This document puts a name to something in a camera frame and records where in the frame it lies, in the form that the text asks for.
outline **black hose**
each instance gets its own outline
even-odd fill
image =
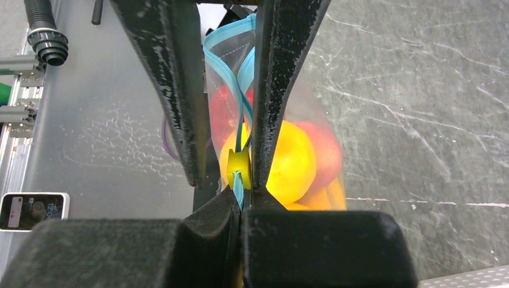
[[[103,17],[103,0],[95,0],[94,12],[92,13],[92,24],[101,25],[102,17]]]
[[[25,0],[25,11],[30,32],[28,43],[43,63],[60,66],[67,60],[67,37],[56,30],[49,0]]]

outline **yellow plastic clip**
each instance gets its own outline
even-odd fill
[[[244,188],[251,189],[251,159],[249,159],[249,151],[235,153],[230,149],[228,153],[228,166],[226,173],[228,175],[228,184],[233,188],[233,173],[240,171],[242,176],[242,184]]]

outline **green cable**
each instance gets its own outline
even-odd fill
[[[11,96],[11,86],[0,83],[0,106],[7,105]]]

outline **smartphone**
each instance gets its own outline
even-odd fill
[[[0,206],[0,231],[30,232],[39,222],[66,219],[69,213],[69,194],[7,193],[2,197]]]

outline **orange fruit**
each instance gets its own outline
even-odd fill
[[[326,188],[306,192],[297,203],[307,206],[311,210],[331,210],[333,208]]]
[[[346,210],[346,196],[342,180],[342,177],[335,179],[327,186],[327,192],[331,198],[333,208],[336,210]]]
[[[291,203],[285,206],[286,210],[288,211],[306,211],[309,210],[309,207],[306,207],[302,204],[298,203]]]

